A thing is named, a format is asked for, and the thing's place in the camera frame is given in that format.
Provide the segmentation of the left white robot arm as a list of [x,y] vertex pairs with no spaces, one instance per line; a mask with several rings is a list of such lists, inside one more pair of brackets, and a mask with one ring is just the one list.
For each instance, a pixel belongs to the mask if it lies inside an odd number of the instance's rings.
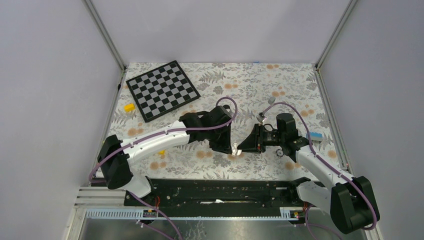
[[159,151],[204,140],[209,141],[213,151],[229,154],[232,151],[231,123],[235,116],[218,105],[211,111],[186,113],[173,123],[138,137],[119,139],[115,134],[108,136],[97,157],[106,187],[131,192],[144,206],[152,204],[155,192],[150,179],[133,170],[130,163]]

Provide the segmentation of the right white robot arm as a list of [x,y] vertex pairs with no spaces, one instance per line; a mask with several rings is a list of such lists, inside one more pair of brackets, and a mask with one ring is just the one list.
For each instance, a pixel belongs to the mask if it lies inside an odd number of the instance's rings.
[[290,113],[276,116],[276,126],[267,130],[256,123],[249,136],[232,152],[261,154],[268,146],[280,147],[284,156],[305,167],[322,184],[303,177],[291,182],[287,201],[293,206],[307,202],[330,215],[337,229],[349,234],[367,226],[375,226],[380,213],[371,182],[364,176],[355,177],[320,157],[310,141],[299,135],[296,121]]

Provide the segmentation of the white earbud charging case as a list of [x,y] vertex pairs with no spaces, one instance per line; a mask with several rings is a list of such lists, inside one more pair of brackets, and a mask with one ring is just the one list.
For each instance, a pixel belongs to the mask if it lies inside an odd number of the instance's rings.
[[240,156],[242,153],[242,150],[238,149],[238,144],[235,142],[231,145],[231,155],[236,157]]

